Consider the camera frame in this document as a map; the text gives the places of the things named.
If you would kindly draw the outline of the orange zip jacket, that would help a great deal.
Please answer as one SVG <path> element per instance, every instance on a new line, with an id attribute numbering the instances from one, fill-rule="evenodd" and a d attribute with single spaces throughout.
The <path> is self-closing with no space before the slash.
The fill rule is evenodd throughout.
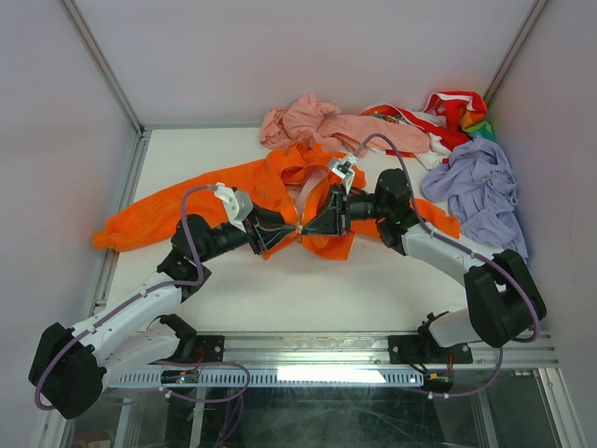
<path id="1" fill-rule="evenodd" d="M 295 144 L 274 149 L 261 160 L 190 178 L 149 195 L 109 218 L 104 228 L 91 236 L 92 245 L 96 250 L 126 252 L 170 239 L 181 218 L 180 203 L 184 194 L 192 188 L 217 183 L 247 192 L 256 205 L 281 213 L 288 224 L 305 225 L 308 218 L 315 217 L 317 207 L 323 205 L 328 188 L 340 180 L 329 172 L 329 162 L 344 155 L 326 152 L 317 144 L 310 147 Z M 320 178 L 316 184 L 309 180 L 312 175 L 323 174 L 326 177 Z M 306 186 L 312 189 L 306 196 L 304 209 L 298 211 L 289 188 Z M 456 217 L 449 216 L 424 199 L 418 199 L 417 205 L 421 216 L 430 224 L 450 237 L 460 237 L 460 224 Z M 213 227 L 228 221 L 222 202 L 206 189 L 190 195 L 186 212 L 203 217 Z M 355 234 L 380 240 L 373 222 L 360 222 L 355 231 L 349 231 L 345 236 L 298 237 L 295 231 L 262 257 L 268 259 L 297 242 L 321 259 L 345 261 L 349 258 Z"/>

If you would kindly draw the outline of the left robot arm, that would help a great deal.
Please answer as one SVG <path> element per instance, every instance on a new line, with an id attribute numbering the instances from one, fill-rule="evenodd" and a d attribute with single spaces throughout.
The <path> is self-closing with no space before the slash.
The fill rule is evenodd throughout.
<path id="1" fill-rule="evenodd" d="M 243 245 L 262 255 L 295 229 L 261 207 L 214 228 L 199 215 L 182 217 L 171 251 L 131 297 L 70 327 L 44 330 L 28 375 L 35 405 L 73 419 L 125 374 L 158 360 L 191 359 L 196 332 L 173 310 L 209 278 L 205 261 Z"/>

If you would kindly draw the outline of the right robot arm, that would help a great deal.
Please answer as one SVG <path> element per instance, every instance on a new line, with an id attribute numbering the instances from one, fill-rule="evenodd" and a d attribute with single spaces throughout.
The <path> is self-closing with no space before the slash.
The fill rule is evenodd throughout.
<path id="1" fill-rule="evenodd" d="M 430 314 L 418 328 L 418 353 L 428 361 L 440 360 L 460 343 L 500 348 L 523 342 L 527 329 L 533 332 L 528 339 L 535 340 L 547 307 L 522 255 L 513 249 L 467 248 L 424 222 L 411 200 L 410 179 L 400 169 L 383 171 L 371 193 L 334 184 L 302 232 L 340 237 L 360 223 L 372 223 L 386 247 L 426 262 L 464 287 L 464 309 Z"/>

